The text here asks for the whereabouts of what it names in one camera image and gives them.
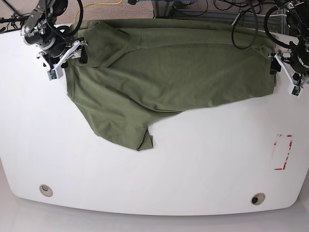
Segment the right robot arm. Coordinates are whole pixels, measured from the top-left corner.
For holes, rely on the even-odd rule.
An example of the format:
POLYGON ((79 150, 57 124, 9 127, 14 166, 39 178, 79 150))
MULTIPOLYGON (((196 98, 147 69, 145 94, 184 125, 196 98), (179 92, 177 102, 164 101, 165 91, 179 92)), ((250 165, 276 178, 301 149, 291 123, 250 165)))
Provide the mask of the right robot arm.
POLYGON ((67 9, 67 0, 40 0, 22 26, 21 36, 24 43, 41 49, 37 58, 43 62, 48 73, 55 73, 56 68, 66 68, 67 60, 70 58, 78 59, 81 64, 88 61, 85 51, 87 42, 83 37, 74 38, 84 16, 80 0, 78 5, 80 16, 73 30, 68 26, 55 26, 57 18, 67 9))

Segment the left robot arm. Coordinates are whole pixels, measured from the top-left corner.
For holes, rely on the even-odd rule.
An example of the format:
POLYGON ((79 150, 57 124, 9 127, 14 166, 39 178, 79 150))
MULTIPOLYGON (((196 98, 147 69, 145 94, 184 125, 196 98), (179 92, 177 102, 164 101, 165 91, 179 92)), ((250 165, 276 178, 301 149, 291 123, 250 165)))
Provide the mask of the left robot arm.
POLYGON ((264 31, 267 37, 287 50, 289 57, 283 55, 283 51, 278 50, 270 53, 271 58, 270 73, 276 73, 284 70, 290 81, 290 93, 300 95, 304 85, 309 82, 309 2, 307 0, 274 0, 274 5, 264 16, 264 31), (272 36, 268 29, 268 20, 275 11, 283 10, 285 12, 285 24, 288 30, 297 37, 298 43, 290 41, 284 43, 272 36))

